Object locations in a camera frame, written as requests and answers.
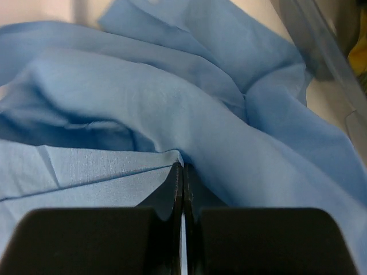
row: blue fabric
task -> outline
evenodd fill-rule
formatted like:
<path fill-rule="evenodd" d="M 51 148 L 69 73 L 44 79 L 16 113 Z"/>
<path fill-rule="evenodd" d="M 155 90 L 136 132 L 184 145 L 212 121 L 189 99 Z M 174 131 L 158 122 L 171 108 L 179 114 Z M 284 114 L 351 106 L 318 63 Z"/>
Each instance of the blue fabric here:
<path fill-rule="evenodd" d="M 175 4 L 117 0 L 109 33 L 0 29 L 0 233 L 36 207 L 137 204 L 180 160 L 230 205 L 326 210 L 367 274 L 366 170 L 305 107 L 297 49 L 230 2 Z"/>

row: blue cloth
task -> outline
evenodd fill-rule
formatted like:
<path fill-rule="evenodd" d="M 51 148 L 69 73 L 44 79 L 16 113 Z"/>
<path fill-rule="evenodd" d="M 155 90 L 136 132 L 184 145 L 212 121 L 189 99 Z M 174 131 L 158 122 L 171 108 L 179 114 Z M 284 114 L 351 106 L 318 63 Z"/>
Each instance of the blue cloth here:
<path fill-rule="evenodd" d="M 297 49 L 228 1 L 174 3 L 117 0 L 109 33 L 0 29 L 0 234 L 36 207 L 137 204 L 185 161 L 230 205 L 326 210 L 367 274 L 366 170 L 305 107 Z"/>

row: wrinkled fabric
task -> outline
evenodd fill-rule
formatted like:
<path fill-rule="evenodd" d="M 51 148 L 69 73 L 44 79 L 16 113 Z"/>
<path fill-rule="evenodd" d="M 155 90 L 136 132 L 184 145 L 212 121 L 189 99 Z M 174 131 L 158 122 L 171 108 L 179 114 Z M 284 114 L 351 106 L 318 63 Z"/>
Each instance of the wrinkled fabric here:
<path fill-rule="evenodd" d="M 176 2 L 117 0 L 108 33 L 0 29 L 3 232 L 37 207 L 137 204 L 180 161 L 229 205 L 324 209 L 367 273 L 366 170 L 305 107 L 297 49 L 230 2 Z"/>

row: yellow object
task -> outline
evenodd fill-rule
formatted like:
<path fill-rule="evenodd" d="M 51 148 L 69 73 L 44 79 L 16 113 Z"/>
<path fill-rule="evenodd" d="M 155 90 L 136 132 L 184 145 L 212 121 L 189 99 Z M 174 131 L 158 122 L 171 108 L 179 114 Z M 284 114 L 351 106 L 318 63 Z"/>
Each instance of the yellow object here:
<path fill-rule="evenodd" d="M 348 55 L 350 66 L 367 93 L 367 9 L 361 10 L 360 36 Z"/>

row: white surface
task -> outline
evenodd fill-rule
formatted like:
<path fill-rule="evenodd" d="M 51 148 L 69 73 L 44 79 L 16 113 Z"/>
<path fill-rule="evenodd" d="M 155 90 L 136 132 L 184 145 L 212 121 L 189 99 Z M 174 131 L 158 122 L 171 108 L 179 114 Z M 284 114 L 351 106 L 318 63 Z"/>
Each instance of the white surface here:
<path fill-rule="evenodd" d="M 0 0 L 0 25 L 57 19 L 98 28 L 97 19 L 113 0 Z M 290 35 L 269 0 L 232 0 L 251 17 L 288 41 Z M 345 117 L 352 108 L 332 82 L 313 81 L 307 89 L 307 105 L 323 119 L 346 132 Z"/>

